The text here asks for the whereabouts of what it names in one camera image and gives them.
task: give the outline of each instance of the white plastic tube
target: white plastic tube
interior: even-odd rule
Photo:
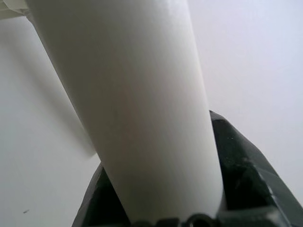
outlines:
[[[186,0],[28,0],[131,222],[215,216],[223,184]]]

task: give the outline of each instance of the dark green plastic part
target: dark green plastic part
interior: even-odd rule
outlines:
[[[218,213],[214,225],[303,227],[301,205],[263,154],[222,116],[214,112],[210,115],[227,202],[227,211]],[[101,166],[89,184],[72,226],[130,226]]]

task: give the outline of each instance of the white background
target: white background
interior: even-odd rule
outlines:
[[[303,2],[189,4],[210,108],[303,204]],[[0,21],[0,225],[70,226],[98,164],[33,26]]]

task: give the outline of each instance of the white pipe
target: white pipe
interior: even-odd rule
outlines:
[[[223,184],[186,0],[28,0],[131,222],[214,217]]]

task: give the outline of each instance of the white wall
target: white wall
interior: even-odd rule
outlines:
[[[303,204],[303,2],[189,3],[210,108]],[[93,154],[32,25],[0,21],[0,225],[70,226],[99,164]]]

